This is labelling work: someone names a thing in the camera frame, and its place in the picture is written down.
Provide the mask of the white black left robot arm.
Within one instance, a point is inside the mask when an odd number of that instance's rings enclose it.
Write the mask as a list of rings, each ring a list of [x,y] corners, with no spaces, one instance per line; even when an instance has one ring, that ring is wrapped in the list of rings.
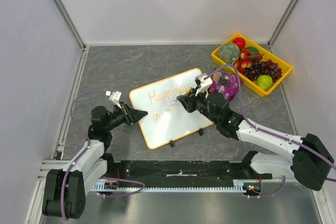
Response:
[[[64,220],[78,219],[97,180],[111,178],[115,173],[113,156],[107,153],[112,141],[111,131],[122,124],[132,126],[147,114],[124,102],[115,105],[112,112],[104,106],[93,108],[86,133],[88,139],[82,149],[63,168],[47,173],[42,214]]]

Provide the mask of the white marker pen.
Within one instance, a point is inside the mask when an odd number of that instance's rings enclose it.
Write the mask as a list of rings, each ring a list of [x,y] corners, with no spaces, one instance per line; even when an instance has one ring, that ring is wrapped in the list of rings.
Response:
[[[176,97],[176,99],[171,103],[171,105],[173,105],[173,104],[175,104],[177,101],[179,101],[179,98],[188,95],[192,89],[193,89],[193,88],[191,87],[191,88],[187,89],[183,94],[178,95],[178,96]]]

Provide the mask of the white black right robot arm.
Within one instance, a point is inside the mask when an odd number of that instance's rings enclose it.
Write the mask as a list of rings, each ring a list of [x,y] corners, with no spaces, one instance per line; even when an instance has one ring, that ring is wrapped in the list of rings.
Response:
[[[250,161],[242,163],[240,172],[245,178],[257,174],[285,176],[315,191],[330,181],[328,175],[335,168],[334,159],[317,136],[290,135],[260,126],[233,111],[219,93],[205,95],[191,90],[179,95],[177,101],[188,113],[197,111],[213,122],[221,135],[272,152],[271,155],[254,154]]]

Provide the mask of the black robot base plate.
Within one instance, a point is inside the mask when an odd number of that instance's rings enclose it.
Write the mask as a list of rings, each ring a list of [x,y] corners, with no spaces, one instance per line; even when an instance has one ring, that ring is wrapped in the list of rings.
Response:
[[[272,174],[260,175],[247,162],[229,161],[120,161],[114,170],[102,177],[127,179],[120,187],[146,188],[232,187],[234,180],[272,179]]]

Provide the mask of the yellow framed whiteboard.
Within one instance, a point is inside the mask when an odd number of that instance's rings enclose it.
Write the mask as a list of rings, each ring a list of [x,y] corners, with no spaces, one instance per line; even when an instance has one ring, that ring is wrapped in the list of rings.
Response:
[[[177,96],[196,87],[195,77],[201,73],[199,68],[194,68],[130,91],[133,108],[148,113],[139,125],[149,149],[156,149],[213,124],[197,111],[186,112],[176,101]]]

